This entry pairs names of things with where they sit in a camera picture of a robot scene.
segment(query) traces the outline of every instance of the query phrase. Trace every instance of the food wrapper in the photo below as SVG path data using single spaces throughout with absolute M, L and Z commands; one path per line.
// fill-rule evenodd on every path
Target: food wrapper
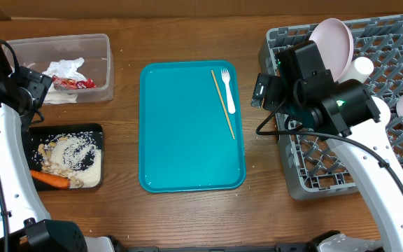
M 70 78 L 60 78 L 56 75 L 52 77 L 52 84 L 56 90 L 78 90 L 96 87 L 91 78 L 76 81 Z

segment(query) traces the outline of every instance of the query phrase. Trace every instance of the green indicator light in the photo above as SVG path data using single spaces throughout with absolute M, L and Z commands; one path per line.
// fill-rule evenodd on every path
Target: green indicator light
M 342 101 L 342 100 L 338 100 L 337 101 L 337 105 L 338 106 L 341 106 L 341 105 L 343 105 L 343 104 L 345 104 L 346 103 L 346 101 Z

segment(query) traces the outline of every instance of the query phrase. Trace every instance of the wooden table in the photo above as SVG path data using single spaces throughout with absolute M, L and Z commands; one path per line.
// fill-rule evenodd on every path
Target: wooden table
M 378 15 L 335 15 L 341 20 Z M 302 242 L 328 230 L 364 239 L 379 232 L 360 194 L 297 201 L 285 186 L 272 136 L 256 137 L 268 115 L 250 107 L 267 30 L 320 22 L 331 15 L 207 19 L 0 22 L 0 39 L 107 34 L 115 59 L 115 99 L 44 106 L 44 125 L 100 123 L 104 183 L 95 191 L 41 192 L 57 220 L 85 235 L 114 235 L 126 246 L 245 246 Z M 138 181 L 139 74 L 152 62 L 225 59 L 237 70 L 247 177 L 236 190 L 151 194 Z

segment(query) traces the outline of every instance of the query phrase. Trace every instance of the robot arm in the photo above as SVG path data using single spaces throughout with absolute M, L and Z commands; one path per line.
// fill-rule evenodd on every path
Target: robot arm
M 1 43 L 14 56 L 11 77 Z M 12 48 L 0 41 L 0 251 L 114 252 L 112 241 L 123 251 L 113 237 L 84 237 L 75 223 L 49 220 L 36 192 L 21 134 L 41 108 L 51 82 L 49 76 L 19 66 Z M 23 236 L 27 242 L 20 244 Z
M 371 97 L 358 80 L 335 82 L 313 41 L 290 47 L 278 53 L 276 58 L 281 76 L 261 73 L 257 77 L 251 105 L 262 105 L 273 113 L 256 133 L 301 134 L 326 140 L 348 168 L 367 203 L 381 233 L 383 249 L 403 251 L 403 169 L 385 131 L 390 109 L 383 101 Z M 261 132 L 278 112 L 300 121 L 313 132 L 300 132 L 300 128 Z M 342 236 L 336 234 L 324 239 L 318 249 L 352 252 L 380 247 L 377 242 Z
M 403 184 L 403 169 L 386 136 L 385 125 L 370 119 L 352 127 L 352 131 L 348 138 L 386 159 Z M 353 177 L 376 221 L 385 251 L 403 251 L 403 195 L 392 176 L 366 151 L 335 139 L 326 142 Z
M 29 173 L 21 141 L 20 116 L 5 104 L 0 107 L 0 178 L 6 208 L 10 213 L 10 233 L 24 228 L 27 219 L 33 218 L 36 222 L 50 219 Z M 0 219 L 2 237 L 3 225 Z

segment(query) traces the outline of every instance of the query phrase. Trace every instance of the dish rack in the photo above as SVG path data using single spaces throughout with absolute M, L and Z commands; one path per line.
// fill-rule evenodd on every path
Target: dish rack
M 403 118 L 395 113 L 396 103 L 403 95 L 403 15 L 344 23 L 353 35 L 353 60 L 364 56 L 374 63 L 374 72 L 365 85 L 372 95 L 382 98 L 392 111 L 386 131 L 403 167 Z M 278 75 L 275 54 L 307 41 L 317 25 L 270 29 L 259 52 L 262 72 Z M 286 129 L 285 119 L 286 115 L 276 115 L 279 130 L 291 130 L 299 125 L 296 121 L 290 121 Z M 287 187 L 293 198 L 307 200 L 358 191 L 345 166 L 317 137 L 280 136 L 278 147 Z

